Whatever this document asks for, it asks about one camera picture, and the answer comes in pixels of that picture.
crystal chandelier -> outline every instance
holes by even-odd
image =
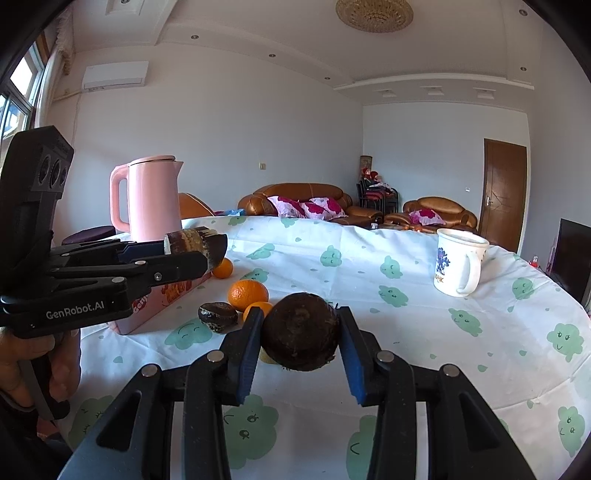
[[[371,33],[395,32],[413,21],[406,0],[338,0],[336,13],[348,26]]]

kettle lid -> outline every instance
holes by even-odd
[[[146,163],[149,161],[174,161],[174,160],[176,160],[176,157],[174,155],[155,155],[153,157],[138,158],[137,160],[130,162],[128,165],[132,166],[132,165],[137,165],[138,163]]]

television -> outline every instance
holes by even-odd
[[[583,307],[591,290],[591,227],[560,219],[554,259],[548,276]]]

kettle handle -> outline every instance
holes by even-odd
[[[129,224],[121,220],[119,211],[119,184],[121,180],[127,179],[129,174],[128,165],[119,165],[111,172],[109,181],[109,192],[111,195],[111,222],[116,229],[130,233]]]

human hand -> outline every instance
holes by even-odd
[[[15,337],[7,328],[0,328],[0,390],[21,407],[32,407],[33,399],[17,361],[49,353],[49,393],[58,402],[70,398],[80,383],[80,330],[64,332],[61,344],[54,349],[55,345],[53,335],[25,340]]]

